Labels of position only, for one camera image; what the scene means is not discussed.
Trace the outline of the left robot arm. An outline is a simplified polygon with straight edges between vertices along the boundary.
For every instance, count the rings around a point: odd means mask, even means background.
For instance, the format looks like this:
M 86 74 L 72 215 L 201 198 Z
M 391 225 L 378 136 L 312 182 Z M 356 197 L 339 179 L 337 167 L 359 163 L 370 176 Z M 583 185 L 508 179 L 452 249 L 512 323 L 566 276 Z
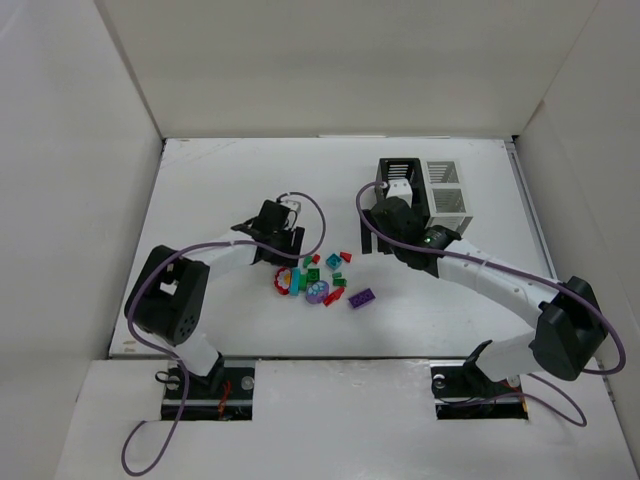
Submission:
M 207 285 L 259 262 L 295 265 L 304 236 L 304 229 L 295 225 L 300 211 L 297 201 L 266 200 L 256 217 L 213 241 L 181 250 L 154 247 L 124 307 L 132 336 L 178 361 L 190 380 L 210 390 L 217 387 L 224 357 L 195 333 Z

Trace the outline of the purple round paw lego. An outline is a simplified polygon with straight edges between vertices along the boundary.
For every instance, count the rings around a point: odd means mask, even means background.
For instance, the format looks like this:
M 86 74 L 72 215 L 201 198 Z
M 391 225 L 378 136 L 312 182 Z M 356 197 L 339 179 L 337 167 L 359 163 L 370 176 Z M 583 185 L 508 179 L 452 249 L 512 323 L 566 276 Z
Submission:
M 330 294 L 330 285 L 324 280 L 319 280 L 310 284 L 305 293 L 306 301 L 311 305 L 317 305 L 324 302 Z

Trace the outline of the red flower lego brick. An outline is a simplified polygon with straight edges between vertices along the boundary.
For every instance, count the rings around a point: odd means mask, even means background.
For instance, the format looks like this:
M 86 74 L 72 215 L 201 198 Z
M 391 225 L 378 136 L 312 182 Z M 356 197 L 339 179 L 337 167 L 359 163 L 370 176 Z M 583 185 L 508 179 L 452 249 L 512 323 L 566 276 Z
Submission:
M 273 285 L 280 295 L 290 294 L 292 275 L 293 270 L 288 267 L 281 267 L 276 271 Z

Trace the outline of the long teal lego brick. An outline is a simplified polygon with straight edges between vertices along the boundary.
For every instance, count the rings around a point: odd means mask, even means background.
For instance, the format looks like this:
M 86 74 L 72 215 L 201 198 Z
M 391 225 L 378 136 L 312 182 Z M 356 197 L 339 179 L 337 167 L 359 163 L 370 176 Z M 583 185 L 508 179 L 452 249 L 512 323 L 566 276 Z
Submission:
M 307 286 L 307 275 L 299 268 L 293 268 L 291 271 L 291 283 L 289 294 L 297 296 L 303 294 Z

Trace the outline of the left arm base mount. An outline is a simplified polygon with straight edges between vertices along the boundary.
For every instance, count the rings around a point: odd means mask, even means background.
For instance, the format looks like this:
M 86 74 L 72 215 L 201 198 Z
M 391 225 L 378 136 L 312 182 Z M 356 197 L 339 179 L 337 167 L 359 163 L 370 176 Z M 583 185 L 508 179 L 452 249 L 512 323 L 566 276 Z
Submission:
M 182 420 L 185 421 L 250 421 L 253 416 L 256 361 L 235 359 L 225 362 L 224 373 L 213 391 L 194 377 L 190 380 Z M 163 386 L 160 418 L 174 420 L 184 390 L 183 372 L 175 362 L 157 371 L 155 381 Z

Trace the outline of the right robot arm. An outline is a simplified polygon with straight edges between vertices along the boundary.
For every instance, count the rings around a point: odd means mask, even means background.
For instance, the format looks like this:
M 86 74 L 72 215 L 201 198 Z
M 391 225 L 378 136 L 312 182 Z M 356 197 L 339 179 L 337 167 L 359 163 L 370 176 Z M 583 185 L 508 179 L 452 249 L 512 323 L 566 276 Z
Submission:
M 493 301 L 529 327 L 480 343 L 461 366 L 435 376 L 445 388 L 463 384 L 485 396 L 510 377 L 539 371 L 574 381 L 608 335 L 593 289 L 578 277 L 558 282 L 499 264 L 459 233 L 427 226 L 398 197 L 377 202 L 366 218 L 399 261 Z

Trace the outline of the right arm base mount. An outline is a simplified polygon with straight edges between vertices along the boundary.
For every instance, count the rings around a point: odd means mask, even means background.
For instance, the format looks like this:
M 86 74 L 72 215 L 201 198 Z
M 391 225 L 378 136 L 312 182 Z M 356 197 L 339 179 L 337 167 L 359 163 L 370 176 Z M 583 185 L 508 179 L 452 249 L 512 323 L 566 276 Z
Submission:
M 476 365 L 479 349 L 465 359 L 430 363 L 431 391 L 438 420 L 527 420 L 526 402 L 506 380 L 490 380 Z

